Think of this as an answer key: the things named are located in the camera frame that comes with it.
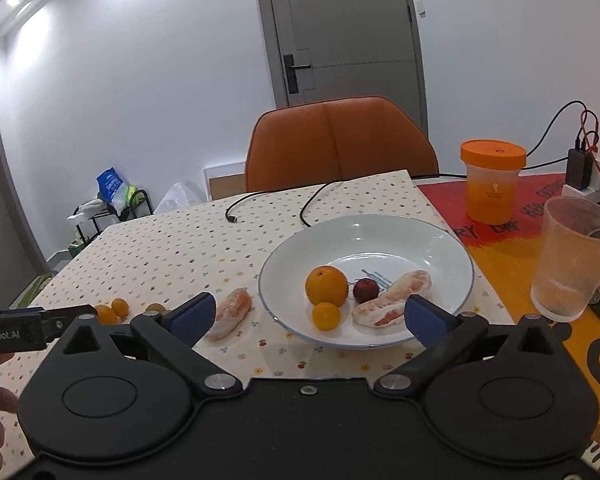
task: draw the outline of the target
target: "door frame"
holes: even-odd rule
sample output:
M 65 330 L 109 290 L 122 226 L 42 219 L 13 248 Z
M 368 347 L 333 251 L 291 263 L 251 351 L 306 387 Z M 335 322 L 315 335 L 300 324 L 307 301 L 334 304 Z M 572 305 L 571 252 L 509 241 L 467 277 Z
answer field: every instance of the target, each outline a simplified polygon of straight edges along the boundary
M 25 254 L 32 263 L 34 270 L 38 274 L 45 274 L 49 271 L 48 263 L 40 250 L 33 231 L 18 198 L 15 184 L 11 177 L 11 171 L 7 162 L 7 156 L 4 152 L 2 136 L 0 134 L 0 194 L 7 209 L 7 213 L 16 231 L 18 239 L 24 248 Z
M 422 121 L 421 129 L 429 137 L 429 120 L 427 118 L 427 95 L 425 93 L 424 69 L 422 65 L 422 50 L 420 48 L 420 33 L 418 31 L 418 20 L 415 12 L 413 0 L 406 0 L 411 16 L 411 34 L 413 36 L 413 50 L 416 60 L 416 77 L 418 79 L 418 94 L 420 96 L 420 119 Z M 260 19 L 262 20 L 262 31 L 264 33 L 265 50 L 267 60 L 269 61 L 269 73 L 271 84 L 273 86 L 273 96 L 276 102 L 276 108 L 285 108 L 289 106 L 288 95 L 286 94 L 286 82 L 284 67 L 282 65 L 282 53 L 278 43 L 278 31 L 276 29 L 276 20 L 273 14 L 272 0 L 258 0 L 260 7 Z

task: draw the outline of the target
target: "orange chair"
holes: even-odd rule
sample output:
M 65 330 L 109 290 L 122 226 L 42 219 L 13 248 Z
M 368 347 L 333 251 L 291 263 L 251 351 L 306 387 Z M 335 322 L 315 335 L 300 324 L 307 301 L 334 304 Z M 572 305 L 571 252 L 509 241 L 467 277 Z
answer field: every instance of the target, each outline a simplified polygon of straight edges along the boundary
M 436 174 L 422 131 L 381 97 L 280 108 L 255 125 L 245 168 L 248 192 L 276 191 L 389 171 Z

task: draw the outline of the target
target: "orange lid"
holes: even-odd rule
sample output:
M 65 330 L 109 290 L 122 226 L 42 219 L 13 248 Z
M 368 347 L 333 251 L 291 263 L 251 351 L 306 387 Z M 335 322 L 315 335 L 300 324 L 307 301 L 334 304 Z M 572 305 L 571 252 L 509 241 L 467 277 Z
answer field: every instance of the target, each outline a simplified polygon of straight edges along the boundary
M 462 143 L 460 159 L 487 170 L 521 170 L 526 166 L 526 150 L 505 140 L 474 139 Z

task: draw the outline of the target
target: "orange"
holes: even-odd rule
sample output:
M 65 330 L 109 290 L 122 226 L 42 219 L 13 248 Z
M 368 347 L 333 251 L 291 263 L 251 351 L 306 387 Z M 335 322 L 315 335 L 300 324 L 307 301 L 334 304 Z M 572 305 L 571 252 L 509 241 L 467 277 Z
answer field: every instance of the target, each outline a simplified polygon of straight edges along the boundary
M 146 308 L 146 312 L 150 310 L 155 310 L 156 312 L 164 312 L 165 308 L 160 303 L 152 303 Z
M 96 305 L 96 312 L 98 313 L 98 319 L 103 325 L 117 325 L 118 316 L 110 306 L 107 305 Z
M 311 319 L 318 330 L 333 330 L 340 324 L 340 309 L 333 303 L 318 303 L 311 312 Z
M 116 298 L 111 302 L 111 308 L 118 317 L 126 317 L 129 315 L 129 304 L 122 298 Z
M 304 282 L 304 291 L 314 305 L 326 301 L 342 306 L 349 295 L 349 282 L 341 270 L 321 266 L 309 273 Z

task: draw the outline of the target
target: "white polka dot tablecloth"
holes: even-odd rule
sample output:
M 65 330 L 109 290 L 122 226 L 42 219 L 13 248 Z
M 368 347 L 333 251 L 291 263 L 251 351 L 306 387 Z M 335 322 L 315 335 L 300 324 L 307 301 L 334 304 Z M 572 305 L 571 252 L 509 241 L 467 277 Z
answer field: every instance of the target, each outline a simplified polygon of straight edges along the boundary
M 258 298 L 257 277 L 266 258 L 285 239 L 304 229 L 299 211 L 317 186 L 264 194 L 224 212 L 236 198 L 149 216 L 107 228 L 78 255 L 35 303 L 45 308 L 110 304 L 124 298 L 131 317 L 151 303 L 176 308 L 199 292 L 221 301 L 244 287 L 253 298 L 246 318 L 226 338 L 202 340 L 194 349 L 247 383 L 252 377 L 366 377 L 370 381 L 418 354 L 413 341 L 375 350 L 320 346 L 276 324 Z M 432 223 L 452 232 L 415 187 L 406 171 L 332 184 L 308 207 L 313 224 L 345 215 L 380 213 Z M 492 323 L 512 323 L 489 282 L 476 266 L 474 290 L 465 309 Z M 0 367 L 0 386 L 20 393 L 47 351 L 17 355 Z M 14 415 L 0 413 L 6 427 L 2 448 L 5 478 L 32 459 Z

